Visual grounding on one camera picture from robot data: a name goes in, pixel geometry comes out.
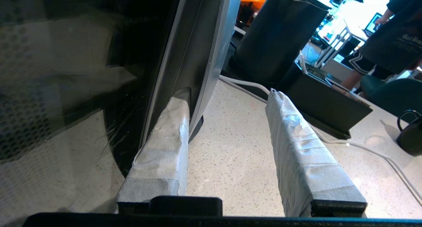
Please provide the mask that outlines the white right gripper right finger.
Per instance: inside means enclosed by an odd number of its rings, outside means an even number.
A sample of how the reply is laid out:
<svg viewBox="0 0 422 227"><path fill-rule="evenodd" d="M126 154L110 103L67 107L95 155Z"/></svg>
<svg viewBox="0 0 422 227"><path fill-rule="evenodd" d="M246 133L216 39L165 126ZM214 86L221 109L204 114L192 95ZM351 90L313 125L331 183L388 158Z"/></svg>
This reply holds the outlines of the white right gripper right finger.
<svg viewBox="0 0 422 227"><path fill-rule="evenodd" d="M286 217L364 217L365 197L282 92L265 107Z"/></svg>

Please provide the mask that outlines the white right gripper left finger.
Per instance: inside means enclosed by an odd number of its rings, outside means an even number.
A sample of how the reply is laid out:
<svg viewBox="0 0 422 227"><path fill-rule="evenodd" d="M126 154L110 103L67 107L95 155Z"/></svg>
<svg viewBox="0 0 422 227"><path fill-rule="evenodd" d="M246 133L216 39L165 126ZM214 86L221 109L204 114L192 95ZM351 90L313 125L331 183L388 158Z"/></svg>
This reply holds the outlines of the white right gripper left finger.
<svg viewBox="0 0 422 227"><path fill-rule="evenodd" d="M124 215L223 215L223 201L186 196L191 90L177 91L160 114L117 194Z"/></svg>

